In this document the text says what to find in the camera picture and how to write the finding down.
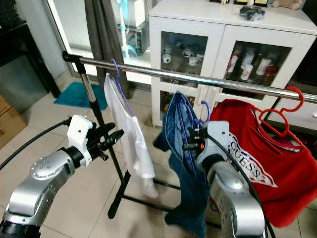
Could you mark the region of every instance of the tile floor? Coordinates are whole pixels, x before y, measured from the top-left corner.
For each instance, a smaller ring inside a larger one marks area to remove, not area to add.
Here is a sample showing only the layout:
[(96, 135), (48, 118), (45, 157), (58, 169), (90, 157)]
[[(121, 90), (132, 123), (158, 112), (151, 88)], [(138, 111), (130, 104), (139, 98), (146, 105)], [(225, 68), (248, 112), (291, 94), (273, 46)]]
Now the tile floor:
[[(57, 84), (64, 90), (72, 81), (79, 81), (69, 73), (61, 75)], [(92, 110), (53, 104), (51, 94), (35, 103), (22, 116), (28, 126), (0, 150), (0, 162), (34, 135), (47, 127), (67, 118), (68, 115), (87, 115), (94, 120)], [(152, 146), (159, 133), (152, 126), (151, 94), (135, 90), (130, 100), (131, 107), (140, 121), (150, 154), (155, 163), (157, 177), (168, 183), (178, 185), (176, 174), (168, 167), (169, 153), (163, 153)], [(103, 112), (105, 121), (111, 121), (109, 110)], [(0, 215), (17, 185), (27, 176), (33, 161), (48, 155), (60, 147), (67, 147), (67, 128), (60, 127), (38, 139), (26, 148), (0, 173)], [(125, 171), (122, 147), (118, 143), (114, 150), (120, 166)], [(109, 159), (104, 162), (95, 160), (87, 168), (79, 168), (75, 175), (58, 192), (44, 225), (42, 238), (189, 238), (191, 234), (178, 227), (168, 226), (164, 222), (164, 212), (122, 200), (113, 220), (107, 217), (107, 211), (119, 187), (118, 176)], [(133, 183), (129, 183), (126, 194), (150, 200), (156, 204), (175, 207), (180, 200), (180, 192), (159, 186), (160, 196), (149, 199), (140, 194)], [(294, 224), (275, 229), (278, 238), (316, 238), (317, 237), (317, 200), (313, 202)], [(208, 227), (207, 237), (220, 238), (221, 231)]]

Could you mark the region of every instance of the stuffed toy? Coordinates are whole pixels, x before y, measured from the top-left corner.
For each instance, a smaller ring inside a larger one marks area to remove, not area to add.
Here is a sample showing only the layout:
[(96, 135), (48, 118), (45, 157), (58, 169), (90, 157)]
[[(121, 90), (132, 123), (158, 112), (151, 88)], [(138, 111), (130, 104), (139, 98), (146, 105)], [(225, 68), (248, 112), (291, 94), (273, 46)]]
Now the stuffed toy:
[(288, 7), (292, 10), (297, 10), (300, 8), (300, 6), (303, 4), (303, 0), (275, 0), (272, 3), (273, 7)]

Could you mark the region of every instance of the purple hanger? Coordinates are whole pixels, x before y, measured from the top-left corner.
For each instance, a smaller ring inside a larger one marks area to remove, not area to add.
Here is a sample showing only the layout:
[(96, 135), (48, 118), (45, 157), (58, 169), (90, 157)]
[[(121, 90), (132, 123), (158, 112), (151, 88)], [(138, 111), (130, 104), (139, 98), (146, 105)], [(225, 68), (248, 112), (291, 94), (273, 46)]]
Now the purple hanger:
[(131, 114), (133, 117), (135, 117), (135, 115), (134, 115), (134, 113), (133, 113), (133, 111), (132, 111), (132, 109), (131, 109), (131, 107), (130, 107), (130, 104), (129, 104), (128, 100), (126, 99), (126, 97), (125, 97), (125, 95), (124, 95), (124, 93), (123, 93), (123, 91), (122, 91), (122, 88), (121, 88), (121, 84), (120, 84), (120, 69), (119, 69), (119, 67), (118, 67), (118, 65), (117, 65), (117, 63), (116, 63), (116, 61), (115, 61), (114, 59), (111, 59), (111, 61), (114, 63), (115, 70), (116, 70), (116, 76), (115, 76), (115, 79), (114, 79), (114, 78), (110, 75), (110, 78), (115, 82), (115, 84), (116, 84), (116, 86), (117, 86), (117, 89), (118, 89), (119, 93), (121, 94), (121, 96), (122, 96), (122, 98), (123, 98), (123, 100), (124, 100), (124, 102), (125, 102), (125, 104), (126, 104), (128, 110), (129, 110), (130, 114)]

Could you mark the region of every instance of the white cloth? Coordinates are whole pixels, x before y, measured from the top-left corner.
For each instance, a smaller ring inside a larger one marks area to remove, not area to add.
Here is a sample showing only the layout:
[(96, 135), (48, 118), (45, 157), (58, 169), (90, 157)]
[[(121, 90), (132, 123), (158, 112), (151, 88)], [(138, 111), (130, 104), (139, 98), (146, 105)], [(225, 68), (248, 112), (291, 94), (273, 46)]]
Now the white cloth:
[(105, 96), (116, 128), (124, 130), (120, 143), (132, 179), (144, 194), (157, 197), (158, 191), (153, 183), (155, 171), (138, 119), (131, 117), (126, 111), (124, 100), (108, 73), (105, 80)]

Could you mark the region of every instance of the black metal stand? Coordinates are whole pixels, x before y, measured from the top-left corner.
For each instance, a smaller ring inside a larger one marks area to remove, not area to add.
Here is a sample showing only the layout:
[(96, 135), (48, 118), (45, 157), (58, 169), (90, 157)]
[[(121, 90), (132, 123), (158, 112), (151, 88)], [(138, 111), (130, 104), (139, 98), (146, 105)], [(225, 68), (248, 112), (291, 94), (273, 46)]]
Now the black metal stand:
[[(90, 106), (91, 106), (91, 108), (92, 108), (92, 110), (94, 112), (95, 117), (97, 118), (98, 124), (99, 125), (104, 125), (105, 122), (104, 122), (104, 119), (102, 117), (102, 113), (101, 113), (101, 110), (100, 110), (100, 107), (99, 107), (99, 103), (98, 103), (98, 101), (97, 101), (97, 99), (95, 97), (95, 94), (94, 94), (94, 92), (93, 92), (93, 90), (91, 88), (91, 85), (90, 85), (90, 83), (88, 81), (85, 67), (80, 62), (81, 56), (70, 55), (66, 51), (64, 51), (63, 52), (63, 58), (64, 58), (64, 60), (66, 62), (73, 62), (73, 63), (76, 64), (77, 70), (80, 73), (80, 76), (81, 76), (81, 78), (83, 80), (83, 83), (85, 85), (85, 89), (86, 89), (86, 92), (88, 94), (88, 98), (89, 98), (89, 101), (90, 101)], [(110, 206), (110, 208), (108, 210), (109, 219), (113, 219), (115, 217), (115, 215), (117, 213), (117, 210), (118, 210), (118, 207), (119, 207), (119, 205), (121, 203), (121, 200), (123, 198), (127, 199), (127, 200), (130, 200), (130, 201), (133, 201), (133, 202), (136, 202), (136, 203), (139, 203), (139, 204), (142, 204), (142, 205), (145, 205), (145, 206), (148, 206), (148, 207), (152, 207), (152, 208), (158, 209), (160, 211), (164, 211), (164, 212), (171, 211), (171, 209), (169, 209), (169, 208), (158, 206), (158, 205), (155, 205), (155, 204), (152, 204), (152, 203), (149, 203), (149, 202), (146, 202), (146, 201), (143, 201), (143, 200), (140, 200), (140, 199), (128, 196), (128, 195), (124, 195), (124, 192), (125, 192), (125, 190), (127, 188), (127, 185), (128, 185), (129, 180), (131, 178), (131, 175), (127, 171), (125, 173), (124, 177), (123, 177), (121, 169), (120, 169), (120, 166), (119, 166), (119, 163), (118, 163), (118, 160), (116, 158), (116, 155), (115, 155), (114, 150), (113, 150), (112, 147), (109, 148), (109, 152), (110, 152), (110, 155), (112, 157), (115, 169), (117, 170), (118, 176), (119, 176), (120, 181), (121, 181), (120, 188), (119, 188), (119, 190), (118, 190), (118, 192), (117, 192), (117, 194), (115, 196), (115, 199), (114, 199), (113, 203), (111, 204), (111, 206)], [(178, 187), (178, 186), (174, 186), (174, 185), (171, 185), (171, 184), (168, 184), (168, 183), (156, 180), (156, 179), (154, 179), (154, 183), (156, 183), (158, 185), (166, 186), (166, 187), (169, 187), (169, 188), (180, 190), (180, 187)], [(211, 222), (206, 222), (206, 224), (208, 226), (212, 226), (212, 227), (221, 229), (220, 225), (217, 225), (217, 224), (214, 224), (214, 223), (211, 223)]]

